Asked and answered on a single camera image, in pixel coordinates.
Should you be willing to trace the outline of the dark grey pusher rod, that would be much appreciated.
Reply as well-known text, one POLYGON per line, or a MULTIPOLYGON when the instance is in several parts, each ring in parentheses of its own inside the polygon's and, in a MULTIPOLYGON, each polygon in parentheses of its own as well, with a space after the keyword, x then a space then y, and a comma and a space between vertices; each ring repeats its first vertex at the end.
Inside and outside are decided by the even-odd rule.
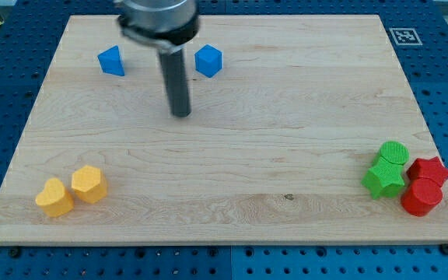
POLYGON ((191 113, 191 98, 187 84, 184 51, 159 52, 159 63, 170 107, 174 117, 187 117, 191 113))

